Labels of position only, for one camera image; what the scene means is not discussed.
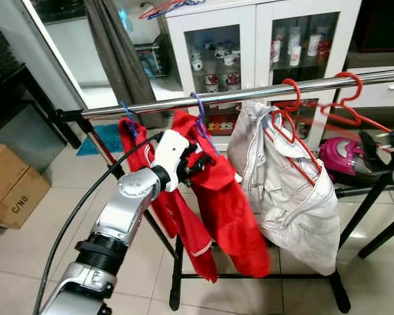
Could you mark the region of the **chrome and black clothes rack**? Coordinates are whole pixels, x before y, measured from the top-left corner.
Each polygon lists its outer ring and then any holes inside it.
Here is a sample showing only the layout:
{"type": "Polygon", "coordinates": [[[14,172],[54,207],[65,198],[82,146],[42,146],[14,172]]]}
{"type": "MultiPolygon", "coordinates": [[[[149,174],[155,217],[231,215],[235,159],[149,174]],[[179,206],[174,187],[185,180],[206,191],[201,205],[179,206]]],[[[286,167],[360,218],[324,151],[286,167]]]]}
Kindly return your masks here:
{"type": "MultiPolygon", "coordinates": [[[[363,85],[394,82],[394,70],[362,73],[358,76],[362,80],[363,85]]],[[[346,77],[308,80],[297,82],[297,84],[301,93],[356,87],[354,81],[346,77]]],[[[257,98],[266,98],[268,96],[290,95],[293,93],[291,86],[281,84],[268,87],[245,88],[231,92],[204,93],[199,94],[199,97],[204,102],[204,105],[208,105],[243,102],[257,98]]],[[[164,112],[189,107],[197,107],[196,101],[190,96],[128,106],[135,114],[164,112]]],[[[124,177],[125,171],[121,163],[128,156],[136,152],[136,150],[128,150],[125,151],[121,158],[114,159],[90,123],[92,118],[116,116],[119,113],[125,113],[122,107],[79,109],[69,112],[59,109],[56,114],[56,120],[58,122],[77,123],[87,137],[95,144],[96,150],[104,157],[109,167],[79,200],[73,213],[69,215],[58,233],[58,237],[56,237],[53,243],[47,258],[46,267],[42,273],[33,315],[111,315],[111,308],[105,304],[105,300],[110,298],[115,291],[116,274],[112,273],[110,269],[114,266],[115,260],[124,261],[126,249],[129,247],[141,223],[139,219],[135,219],[131,223],[131,231],[125,236],[115,237],[104,235],[92,229],[89,234],[89,237],[92,239],[90,245],[81,244],[79,249],[77,249],[79,250],[81,262],[69,264],[63,280],[56,286],[50,297],[45,297],[45,292],[54,255],[56,255],[56,249],[58,249],[59,244],[67,233],[68,226],[74,221],[79,208],[85,204],[91,194],[103,183],[104,179],[109,176],[115,177],[116,180],[124,177]]]]}

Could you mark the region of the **white sliding door frame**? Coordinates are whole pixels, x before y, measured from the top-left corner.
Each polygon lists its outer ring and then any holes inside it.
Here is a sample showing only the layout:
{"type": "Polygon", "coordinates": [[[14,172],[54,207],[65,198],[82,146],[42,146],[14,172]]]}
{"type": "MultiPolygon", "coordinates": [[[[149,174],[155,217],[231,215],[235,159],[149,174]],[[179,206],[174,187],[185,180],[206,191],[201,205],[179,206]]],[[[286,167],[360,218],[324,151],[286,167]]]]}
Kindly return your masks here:
{"type": "MultiPolygon", "coordinates": [[[[159,101],[184,96],[174,66],[173,48],[161,18],[140,18],[163,0],[111,0],[140,63],[159,101]]],[[[32,16],[56,65],[68,76],[69,86],[79,94],[86,108],[117,105],[117,97],[105,75],[83,0],[21,0],[32,16]]]]}

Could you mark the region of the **blue clothes hanger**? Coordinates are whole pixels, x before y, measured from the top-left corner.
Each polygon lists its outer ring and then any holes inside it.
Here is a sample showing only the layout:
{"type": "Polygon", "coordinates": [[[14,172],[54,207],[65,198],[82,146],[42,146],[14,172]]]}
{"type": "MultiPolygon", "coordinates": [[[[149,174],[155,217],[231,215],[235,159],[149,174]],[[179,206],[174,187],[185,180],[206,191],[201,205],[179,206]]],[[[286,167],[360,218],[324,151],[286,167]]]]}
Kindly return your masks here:
{"type": "Polygon", "coordinates": [[[119,100],[118,104],[125,112],[126,126],[130,132],[131,137],[137,139],[139,135],[139,123],[137,121],[137,115],[134,113],[134,111],[131,111],[131,109],[128,108],[128,105],[126,105],[125,101],[119,100]]]}

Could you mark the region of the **pink vacuum cleaner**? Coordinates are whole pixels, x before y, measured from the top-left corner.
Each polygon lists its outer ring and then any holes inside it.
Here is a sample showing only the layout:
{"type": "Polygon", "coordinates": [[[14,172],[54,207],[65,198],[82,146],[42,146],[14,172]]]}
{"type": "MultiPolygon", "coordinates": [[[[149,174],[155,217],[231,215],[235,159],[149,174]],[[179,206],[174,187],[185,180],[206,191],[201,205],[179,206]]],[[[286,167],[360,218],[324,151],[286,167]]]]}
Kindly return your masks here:
{"type": "Polygon", "coordinates": [[[371,186],[380,176],[368,164],[367,153],[359,141],[344,136],[322,139],[319,159],[336,184],[371,186]]]}

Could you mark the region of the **red shirt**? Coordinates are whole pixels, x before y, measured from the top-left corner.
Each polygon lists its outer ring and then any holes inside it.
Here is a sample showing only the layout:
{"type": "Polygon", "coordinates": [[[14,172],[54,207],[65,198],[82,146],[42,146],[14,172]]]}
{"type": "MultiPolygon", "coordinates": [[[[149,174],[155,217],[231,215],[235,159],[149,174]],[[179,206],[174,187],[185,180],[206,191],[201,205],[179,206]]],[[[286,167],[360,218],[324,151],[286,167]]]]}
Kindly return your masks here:
{"type": "Polygon", "coordinates": [[[197,216],[206,226],[212,243],[218,243],[239,273],[247,277],[268,276],[271,271],[268,245],[236,180],[236,170],[225,156],[215,153],[209,142],[200,137],[195,125],[197,118],[176,111],[172,123],[173,130],[212,154],[215,160],[208,176],[190,178],[190,187],[199,204],[197,216]]]}
{"type": "MultiPolygon", "coordinates": [[[[136,152],[126,159],[130,170],[138,171],[145,166],[151,168],[158,144],[153,149],[149,144],[142,144],[147,139],[146,128],[139,124],[138,138],[132,138],[125,117],[119,120],[118,130],[125,151],[137,148],[136,152]]],[[[197,214],[187,205],[179,189],[173,192],[159,189],[157,198],[151,201],[151,208],[157,219],[161,220],[167,236],[180,237],[195,272],[203,279],[215,283],[218,275],[211,251],[212,238],[197,214]]]]}

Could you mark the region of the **white drawer unit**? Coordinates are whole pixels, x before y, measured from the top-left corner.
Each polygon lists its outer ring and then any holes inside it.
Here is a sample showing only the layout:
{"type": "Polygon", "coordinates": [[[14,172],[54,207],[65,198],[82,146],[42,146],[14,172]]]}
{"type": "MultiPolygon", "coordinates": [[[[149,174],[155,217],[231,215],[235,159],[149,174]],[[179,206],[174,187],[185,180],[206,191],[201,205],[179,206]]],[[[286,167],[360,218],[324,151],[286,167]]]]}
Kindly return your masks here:
{"type": "MultiPolygon", "coordinates": [[[[349,68],[348,72],[353,74],[365,74],[371,72],[393,71],[394,66],[380,66],[380,67],[359,67],[349,68]]],[[[338,93],[338,100],[342,97],[353,96],[356,93],[356,88],[342,89],[338,93]]],[[[368,86],[364,84],[363,91],[359,98],[349,101],[347,103],[353,108],[365,107],[394,107],[394,82],[386,82],[368,86]]]]}

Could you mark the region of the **patterned ceramic cup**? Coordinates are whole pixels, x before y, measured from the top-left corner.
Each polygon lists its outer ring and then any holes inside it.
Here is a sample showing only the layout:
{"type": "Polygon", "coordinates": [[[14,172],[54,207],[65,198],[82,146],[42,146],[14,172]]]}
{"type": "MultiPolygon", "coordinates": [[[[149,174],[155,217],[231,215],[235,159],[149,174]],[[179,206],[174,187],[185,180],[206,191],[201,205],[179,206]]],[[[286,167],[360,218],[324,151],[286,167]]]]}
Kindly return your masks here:
{"type": "Polygon", "coordinates": [[[220,91],[220,79],[218,75],[204,75],[205,90],[207,93],[218,93],[220,91]]]}
{"type": "Polygon", "coordinates": [[[241,76],[239,72],[229,72],[223,75],[224,84],[228,91],[241,89],[241,76]]]}

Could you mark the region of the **black side table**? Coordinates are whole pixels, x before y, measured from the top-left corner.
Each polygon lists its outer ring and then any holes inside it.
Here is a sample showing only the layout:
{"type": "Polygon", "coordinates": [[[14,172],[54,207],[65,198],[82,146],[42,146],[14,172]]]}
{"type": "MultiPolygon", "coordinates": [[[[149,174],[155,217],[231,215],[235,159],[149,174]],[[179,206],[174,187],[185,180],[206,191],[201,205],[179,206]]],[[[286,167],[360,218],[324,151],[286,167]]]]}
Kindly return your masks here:
{"type": "Polygon", "coordinates": [[[0,144],[41,173],[65,147],[82,144],[67,123],[56,120],[57,113],[25,65],[0,76],[0,144]]]}

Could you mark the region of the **white glass door cabinet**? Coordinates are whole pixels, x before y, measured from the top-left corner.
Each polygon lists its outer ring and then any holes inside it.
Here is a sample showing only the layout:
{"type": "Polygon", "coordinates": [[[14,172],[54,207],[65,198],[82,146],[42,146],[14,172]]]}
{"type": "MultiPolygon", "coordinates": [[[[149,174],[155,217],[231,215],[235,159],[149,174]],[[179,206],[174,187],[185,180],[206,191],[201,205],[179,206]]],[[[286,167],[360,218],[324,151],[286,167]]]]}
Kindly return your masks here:
{"type": "Polygon", "coordinates": [[[362,0],[206,0],[165,15],[184,94],[206,93],[204,75],[239,72],[241,88],[329,78],[344,69],[362,0]],[[271,42],[283,41],[271,63],[271,42]],[[203,60],[194,73],[190,61],[203,60]]]}

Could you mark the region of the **brown cardboard box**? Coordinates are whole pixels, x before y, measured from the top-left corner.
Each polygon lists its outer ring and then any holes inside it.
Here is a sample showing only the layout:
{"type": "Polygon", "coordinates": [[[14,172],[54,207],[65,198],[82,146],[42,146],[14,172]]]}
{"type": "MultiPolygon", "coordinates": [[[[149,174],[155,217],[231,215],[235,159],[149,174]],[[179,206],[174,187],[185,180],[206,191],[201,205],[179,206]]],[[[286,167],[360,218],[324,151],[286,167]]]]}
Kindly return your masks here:
{"type": "Polygon", "coordinates": [[[0,144],[0,228],[21,229],[51,183],[0,144]]]}

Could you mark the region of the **red and white tumbler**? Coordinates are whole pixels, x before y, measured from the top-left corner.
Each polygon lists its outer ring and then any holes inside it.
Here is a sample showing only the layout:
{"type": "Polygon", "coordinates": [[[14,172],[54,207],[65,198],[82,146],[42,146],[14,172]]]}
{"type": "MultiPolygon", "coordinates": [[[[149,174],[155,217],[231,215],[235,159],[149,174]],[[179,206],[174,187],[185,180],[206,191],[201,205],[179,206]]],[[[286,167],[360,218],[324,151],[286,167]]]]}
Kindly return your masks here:
{"type": "Polygon", "coordinates": [[[281,39],[273,39],[270,45],[270,62],[278,63],[282,56],[283,41],[281,39]]]}

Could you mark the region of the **beige stitched garment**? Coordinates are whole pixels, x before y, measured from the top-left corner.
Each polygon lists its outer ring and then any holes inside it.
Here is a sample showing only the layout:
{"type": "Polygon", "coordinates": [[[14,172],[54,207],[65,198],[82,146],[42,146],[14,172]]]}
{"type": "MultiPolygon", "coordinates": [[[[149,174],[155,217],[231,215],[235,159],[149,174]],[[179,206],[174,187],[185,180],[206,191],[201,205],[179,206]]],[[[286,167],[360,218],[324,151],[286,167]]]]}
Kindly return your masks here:
{"type": "Polygon", "coordinates": [[[341,222],[323,162],[278,107],[245,101],[227,146],[262,234],[320,275],[336,271],[341,222]]]}

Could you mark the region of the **grey curtain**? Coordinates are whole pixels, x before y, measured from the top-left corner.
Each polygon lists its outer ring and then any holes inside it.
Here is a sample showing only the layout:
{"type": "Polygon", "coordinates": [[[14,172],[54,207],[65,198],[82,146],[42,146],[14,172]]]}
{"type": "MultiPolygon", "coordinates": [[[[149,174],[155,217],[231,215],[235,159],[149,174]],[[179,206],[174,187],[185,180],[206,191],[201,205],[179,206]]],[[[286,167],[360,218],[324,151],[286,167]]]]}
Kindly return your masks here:
{"type": "Polygon", "coordinates": [[[83,0],[98,57],[117,101],[155,102],[151,82],[113,0],[83,0]]]}

